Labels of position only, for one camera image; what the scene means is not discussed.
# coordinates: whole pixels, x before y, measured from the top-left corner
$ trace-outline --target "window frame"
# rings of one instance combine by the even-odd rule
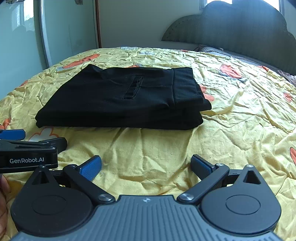
[[[202,11],[205,6],[207,5],[207,0],[200,0],[200,10]],[[279,0],[279,12],[285,16],[285,7],[284,7],[284,1]]]

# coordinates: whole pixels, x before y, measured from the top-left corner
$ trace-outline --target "folded clothing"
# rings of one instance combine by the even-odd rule
[[[192,129],[210,110],[192,68],[107,68],[89,64],[38,111],[42,126]]]

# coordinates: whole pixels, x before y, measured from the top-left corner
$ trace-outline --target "bed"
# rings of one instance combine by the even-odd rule
[[[138,128],[37,128],[35,115],[55,91],[89,63],[108,67],[193,68],[212,110],[204,123],[187,131]],[[245,82],[221,75],[232,69]],[[282,208],[276,234],[296,239],[296,89],[274,71],[210,53],[137,47],[90,50],[32,77],[0,101],[1,128],[25,129],[25,140],[65,137],[59,169],[100,155],[103,168],[94,183],[119,194],[175,197],[196,182],[189,163],[193,154],[233,169],[253,164]],[[30,173],[5,174],[12,187],[9,210]],[[16,233],[9,214],[4,241]]]

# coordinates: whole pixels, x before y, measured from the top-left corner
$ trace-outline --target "robotic device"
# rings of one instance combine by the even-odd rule
[[[201,181],[177,200],[120,195],[117,201],[91,182],[101,166],[99,156],[58,171],[39,166],[12,204],[19,230],[12,240],[281,240],[272,232],[280,204],[253,165],[232,170],[193,155],[191,169]]]

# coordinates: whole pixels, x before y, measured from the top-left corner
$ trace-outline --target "upholstered headboard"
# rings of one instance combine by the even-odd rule
[[[213,1],[201,15],[175,21],[162,40],[220,47],[296,75],[296,40],[283,15],[263,0]]]

